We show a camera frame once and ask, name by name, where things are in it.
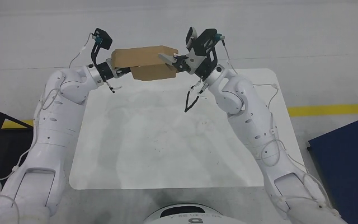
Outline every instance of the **yellow floor stripe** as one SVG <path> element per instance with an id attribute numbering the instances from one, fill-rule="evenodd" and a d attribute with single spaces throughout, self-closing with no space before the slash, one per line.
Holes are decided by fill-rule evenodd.
<path id="1" fill-rule="evenodd" d="M 287 108 L 289 115 L 294 116 L 325 116 L 358 114 L 358 104 L 351 105 L 327 105 L 327 106 L 295 106 Z M 23 120 L 26 124 L 33 125 L 32 120 Z M 23 128 L 23 126 L 6 120 L 2 128 Z"/>
<path id="2" fill-rule="evenodd" d="M 32 120 L 23 120 L 22 122 L 29 125 L 33 125 Z M 25 128 L 25 127 L 15 122 L 12 122 L 10 120 L 5 120 L 4 124 L 2 125 L 2 128 Z"/>

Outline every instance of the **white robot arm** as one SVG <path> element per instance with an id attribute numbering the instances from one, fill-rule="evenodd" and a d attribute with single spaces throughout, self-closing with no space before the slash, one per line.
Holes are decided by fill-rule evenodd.
<path id="1" fill-rule="evenodd" d="M 208 88 L 215 96 L 234 133 L 255 158 L 266 192 L 284 219 L 292 223 L 345 223 L 331 208 L 322 185 L 289 159 L 269 106 L 258 96 L 251 81 L 217 65 L 214 47 L 219 41 L 225 46 L 224 38 L 215 29 L 207 29 L 197 37 L 191 28 L 186 38 L 189 54 L 159 57 L 179 71 L 196 74 L 204 82 L 199 93 Z M 220 88 L 225 78 L 228 82 Z M 186 105 L 185 112 L 191 106 Z"/>
<path id="2" fill-rule="evenodd" d="M 56 71 L 46 83 L 35 110 L 29 154 L 20 167 L 13 168 L 0 192 L 1 224 L 18 223 L 19 217 L 26 224 L 49 222 L 65 187 L 64 159 L 67 151 L 76 147 L 88 93 L 130 72 L 129 68 L 112 70 L 110 60 L 97 65 L 99 49 L 109 49 L 112 39 L 100 29 L 92 36 L 93 64 Z"/>

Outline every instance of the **cardboard box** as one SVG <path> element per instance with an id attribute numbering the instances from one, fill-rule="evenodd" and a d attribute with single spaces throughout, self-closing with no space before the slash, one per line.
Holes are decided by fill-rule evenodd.
<path id="1" fill-rule="evenodd" d="M 159 53 L 174 55 L 177 49 L 167 46 L 148 46 L 145 48 L 118 49 L 112 52 L 112 68 L 128 68 L 135 80 L 150 81 L 175 78 L 177 70 L 165 64 Z"/>

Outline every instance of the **floor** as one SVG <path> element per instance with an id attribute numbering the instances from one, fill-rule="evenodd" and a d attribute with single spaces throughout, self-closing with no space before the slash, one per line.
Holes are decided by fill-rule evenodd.
<path id="1" fill-rule="evenodd" d="M 31 119 L 51 73 L 68 66 L 96 27 L 116 48 L 166 45 L 186 52 L 190 26 L 227 37 L 236 68 L 269 68 L 287 106 L 357 104 L 358 3 L 350 0 L 3 0 L 0 3 L 0 111 Z M 226 55 L 218 46 L 221 64 Z M 90 49 L 74 66 L 91 62 Z M 291 118 L 306 166 L 308 140 L 358 120 L 358 115 Z M 73 152 L 65 162 L 69 175 Z M 51 223 L 141 223 L 163 206 L 196 202 L 248 223 L 289 223 L 263 187 L 162 190 L 83 190 L 67 184 Z"/>

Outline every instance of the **tabletop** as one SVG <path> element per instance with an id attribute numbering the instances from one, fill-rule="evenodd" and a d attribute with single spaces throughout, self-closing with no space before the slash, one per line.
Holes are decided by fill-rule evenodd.
<path id="1" fill-rule="evenodd" d="M 237 69 L 255 84 L 276 83 L 269 69 Z M 69 182 L 75 189 L 158 189 L 263 186 L 262 174 L 207 90 L 184 113 L 199 78 L 142 82 L 131 74 L 90 92 Z M 256 90 L 268 103 L 271 86 Z M 281 91 L 271 103 L 280 139 L 303 163 Z"/>

